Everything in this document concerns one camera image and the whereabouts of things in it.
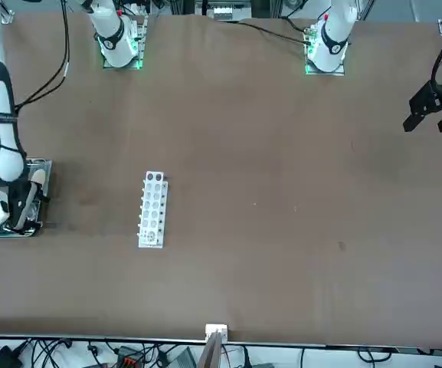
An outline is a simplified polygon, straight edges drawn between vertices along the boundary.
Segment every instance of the white mounting plate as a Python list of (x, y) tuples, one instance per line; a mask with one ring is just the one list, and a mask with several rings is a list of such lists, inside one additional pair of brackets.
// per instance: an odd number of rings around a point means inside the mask
[(168, 182), (160, 171), (146, 172), (141, 205), (139, 248), (162, 248), (165, 235)]
[(205, 325), (205, 341), (208, 340), (208, 338), (215, 334), (216, 332), (219, 332), (222, 337), (222, 343), (228, 342), (228, 326), (227, 324), (206, 324)]

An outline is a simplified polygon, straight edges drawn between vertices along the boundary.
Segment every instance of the wire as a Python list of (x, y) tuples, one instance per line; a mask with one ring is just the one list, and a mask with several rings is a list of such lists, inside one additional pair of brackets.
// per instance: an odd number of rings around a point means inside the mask
[(324, 16), (324, 14), (326, 14), (328, 12), (328, 10), (330, 10), (330, 9), (331, 9), (331, 5), (323, 13), (321, 13), (317, 19), (320, 20), (321, 17)]
[(104, 368), (105, 366), (102, 363), (100, 363), (100, 361), (97, 358), (98, 349), (94, 345), (91, 345), (91, 341), (88, 341), (88, 351), (90, 351), (91, 355), (93, 355), (93, 358), (95, 359), (95, 362), (97, 362), (98, 367)]
[(229, 354), (224, 345), (222, 345), (222, 350), (224, 351), (224, 354), (226, 354), (226, 360), (228, 361), (228, 366), (229, 368), (231, 368), (231, 361), (229, 360)]
[(297, 8), (295, 8), (294, 10), (292, 10), (286, 17), (282, 17), (282, 18), (289, 18), (291, 15), (293, 15), (295, 12), (301, 10), (302, 8), (304, 8), (304, 5), (308, 2), (309, 0), (303, 0), (298, 6)]
[(108, 341), (106, 341), (106, 340), (105, 340), (105, 344), (109, 347), (110, 350), (113, 351), (113, 353), (114, 353), (115, 355), (119, 355), (119, 351), (120, 351), (120, 350), (119, 350), (117, 347), (115, 347), (115, 348), (111, 347), (111, 346), (110, 346), (110, 343), (109, 343)]
[(50, 360), (52, 363), (52, 367), (53, 368), (59, 368), (59, 365), (57, 363), (55, 363), (54, 358), (52, 357), (52, 353), (54, 352), (54, 350), (57, 349), (57, 347), (62, 343), (61, 341), (57, 342), (51, 349), (49, 349), (49, 345), (47, 345), (47, 343), (45, 341), (42, 342), (45, 345), (45, 349), (47, 350), (47, 355), (45, 356), (44, 362), (42, 362), (42, 368), (45, 368), (45, 366), (47, 365), (47, 361)]
[[(39, 344), (40, 347), (42, 347), (42, 345), (40, 345), (40, 342), (42, 340), (36, 340), (33, 349), (31, 350), (31, 366), (32, 368), (35, 366), (36, 362), (38, 362), (38, 360), (40, 359), (40, 357), (42, 356), (43, 353), (46, 353), (46, 350), (44, 348), (42, 348), (42, 351), (37, 355), (37, 358), (34, 359), (35, 356), (35, 348), (37, 347), (37, 344)], [(59, 340), (57, 341), (52, 341), (49, 346), (51, 344), (55, 343), (56, 345), (59, 343)]]
[(136, 15), (130, 8), (127, 8), (124, 4), (122, 4), (122, 8), (124, 10), (127, 10), (130, 13), (130, 15)]
[[(62, 85), (62, 83), (64, 82), (64, 79), (66, 78), (67, 69), (69, 68), (69, 63), (70, 63), (69, 26), (67, 23), (66, 0), (61, 0), (61, 10), (62, 10), (63, 23), (64, 23), (64, 57), (62, 59), (61, 65), (59, 66), (57, 71), (54, 73), (54, 75), (52, 75), (52, 77), (47, 82), (45, 82), (45, 84), (43, 86), (38, 88), (33, 94), (28, 96), (23, 102), (15, 105), (15, 113), (17, 115), (19, 114), (19, 112), (23, 106), (31, 104), (35, 101), (38, 101), (41, 98), (47, 96), (48, 94), (51, 94), (56, 89), (58, 89)], [(57, 78), (57, 76), (61, 73), (62, 70), (64, 70), (64, 75), (62, 77), (61, 82), (56, 87), (50, 89), (49, 91), (42, 94), (41, 96), (38, 96), (38, 94), (40, 92), (42, 92), (44, 89), (46, 89)]]
[(294, 28), (296, 31), (299, 31), (299, 32), (302, 32), (302, 33), (305, 31), (304, 28), (299, 28), (299, 27), (297, 27), (297, 26), (294, 24), (294, 22), (293, 22), (291, 19), (289, 19), (289, 17), (282, 17), (282, 19), (284, 19), (285, 21), (287, 21), (287, 23), (289, 23), (290, 27)]
[(306, 348), (303, 347), (302, 351), (300, 352), (300, 368), (303, 368), (303, 359), (304, 359), (304, 352), (306, 351)]
[(257, 25), (251, 25), (249, 23), (243, 23), (242, 21), (235, 22), (234, 24), (236, 24), (236, 25), (246, 25), (247, 27), (252, 27), (254, 29), (257, 29), (258, 31), (262, 31), (262, 32), (268, 33), (269, 35), (274, 35), (274, 36), (283, 38), (283, 39), (288, 40), (288, 41), (296, 42), (298, 44), (306, 44), (308, 46), (311, 45), (311, 43), (308, 42), (308, 41), (299, 40), (297, 38), (292, 38), (292, 37), (289, 37), (289, 36), (284, 36), (283, 34), (276, 33), (276, 32), (270, 31), (270, 30), (262, 28), (262, 27), (258, 27)]
[(388, 353), (388, 355), (384, 358), (375, 359), (369, 348), (365, 348), (365, 352), (368, 354), (370, 359), (366, 359), (362, 356), (361, 348), (357, 349), (357, 355), (359, 355), (360, 360), (362, 360), (363, 362), (372, 364), (372, 368), (375, 368), (376, 363), (387, 362), (388, 360), (391, 359), (391, 356), (392, 356), (392, 353)]
[(248, 349), (243, 345), (243, 351), (244, 351), (244, 364), (243, 368), (253, 368), (250, 361), (250, 354), (248, 354)]
[(179, 343), (173, 345), (172, 347), (170, 347), (169, 349), (167, 349), (167, 351), (165, 351), (165, 354), (170, 353), (173, 349), (175, 349), (175, 348), (177, 348), (177, 347), (179, 347), (179, 346), (180, 346)]

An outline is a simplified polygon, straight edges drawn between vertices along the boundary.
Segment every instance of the floor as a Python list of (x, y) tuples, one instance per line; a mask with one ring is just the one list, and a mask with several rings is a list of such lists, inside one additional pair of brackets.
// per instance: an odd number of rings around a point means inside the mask
[[(23, 340), (0, 340), (0, 348), (4, 345), (14, 349), (20, 345)], [(92, 343), (98, 348), (97, 359), (100, 363), (108, 363), (112, 366), (116, 362), (116, 356), (112, 350), (107, 347), (105, 343)], [(93, 358), (90, 351), (87, 349), (87, 342), (73, 342), (72, 347), (66, 349), (66, 347), (60, 346), (53, 354), (53, 358), (60, 368), (73, 367), (81, 368), (96, 365), (96, 361)], [(112, 348), (120, 347), (119, 343), (111, 343)], [(127, 344), (128, 347), (141, 350), (141, 344)], [(162, 351), (167, 351), (172, 345), (161, 346)], [(169, 361), (172, 362), (183, 350), (184, 346), (174, 348), (169, 354)], [(198, 362), (201, 356), (202, 347), (192, 346), (190, 347), (194, 359)], [(20, 359), (24, 364), (23, 367), (31, 366), (31, 354), (33, 350), (33, 343), (28, 346)], [(225, 354), (221, 358), (222, 368), (241, 368), (244, 364), (244, 351), (242, 347), (226, 346), (228, 352), (229, 362), (225, 358)], [(41, 352), (41, 348), (37, 346), (35, 349), (35, 356)], [(297, 367), (300, 366), (301, 349), (297, 348), (279, 348), (279, 347), (248, 347), (248, 353), (250, 361), (253, 366), (257, 364), (271, 363), (274, 367)], [(36, 362), (35, 366), (40, 367), (45, 354), (42, 354), (41, 358)], [(374, 358), (382, 358), (387, 354), (374, 353)], [(151, 353), (147, 354), (147, 359), (150, 360)], [(146, 365), (146, 368), (153, 368), (154, 363)], [(303, 356), (303, 366), (305, 368), (333, 368), (333, 367), (355, 367), (355, 368), (372, 368), (370, 363), (361, 361), (355, 351), (334, 351), (334, 350), (313, 350), (306, 349)], [(425, 356), (425, 355), (410, 355), (410, 354), (393, 354), (391, 359), (383, 362), (376, 363), (378, 368), (398, 368), (398, 367), (414, 367), (414, 368), (434, 368), (435, 366), (442, 367), (442, 356)]]

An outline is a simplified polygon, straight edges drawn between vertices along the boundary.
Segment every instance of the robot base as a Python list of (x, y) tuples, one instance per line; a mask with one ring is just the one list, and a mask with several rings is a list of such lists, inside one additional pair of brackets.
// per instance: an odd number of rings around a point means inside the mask
[[(27, 165), (30, 169), (28, 173), (28, 178), (31, 178), (33, 173), (38, 169), (43, 169), (45, 171), (45, 183), (42, 186), (42, 192), (44, 196), (47, 196), (49, 191), (49, 180), (51, 177), (51, 169), (52, 169), (52, 160), (51, 159), (40, 159), (40, 158), (27, 158)], [(42, 202), (39, 199), (34, 199), (31, 204), (31, 208), (28, 211), (27, 219), (29, 221), (37, 222), (42, 228), (44, 223), (41, 221), (41, 212), (42, 212)], [(23, 232), (23, 234), (19, 234), (17, 232), (12, 231), (6, 224), (0, 226), (0, 238), (28, 238), (37, 234), (39, 228), (30, 228)]]
[[(310, 28), (307, 28), (304, 31), (303, 39), (304, 41), (309, 41), (311, 44), (316, 43), (316, 39), (318, 37), (318, 31), (317, 31), (317, 24), (311, 25)], [(325, 74), (325, 75), (338, 75), (343, 76), (345, 75), (345, 68), (343, 66), (343, 62), (340, 64), (338, 68), (336, 68), (335, 71), (332, 71), (331, 73), (326, 73), (324, 71), (321, 71), (316, 67), (316, 65), (313, 64), (313, 62), (309, 59), (309, 54), (313, 52), (313, 46), (307, 46), (304, 45), (304, 71), (308, 75), (313, 74)]]
[[(130, 40), (132, 48), (137, 52), (137, 55), (126, 66), (121, 67), (120, 69), (127, 69), (131, 71), (139, 71), (142, 69), (142, 65), (144, 63), (144, 51), (146, 50), (148, 18), (149, 16), (147, 15), (147, 13), (145, 13), (142, 16), (142, 20), (138, 20), (135, 18), (130, 19), (130, 33), (131, 33)], [(114, 70), (117, 69), (116, 67), (110, 65), (110, 63), (106, 60), (106, 58), (103, 56), (101, 52), (100, 54), (103, 58), (103, 69), (114, 69)]]

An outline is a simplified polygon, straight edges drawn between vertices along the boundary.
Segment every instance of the brown table surface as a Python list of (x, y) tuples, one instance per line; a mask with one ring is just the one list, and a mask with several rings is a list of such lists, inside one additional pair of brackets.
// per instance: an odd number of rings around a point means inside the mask
[[(0, 332), (442, 347), (442, 134), (402, 130), (442, 45), (358, 23), (345, 77), (301, 47), (197, 16), (152, 21), (145, 67), (104, 71), (69, 14), (64, 86), (23, 109), (54, 160), (47, 230), (0, 241)], [(262, 25), (297, 37), (283, 21)], [(61, 62), (59, 14), (5, 27), (22, 100)], [(137, 248), (146, 170), (171, 186), (165, 247)]]

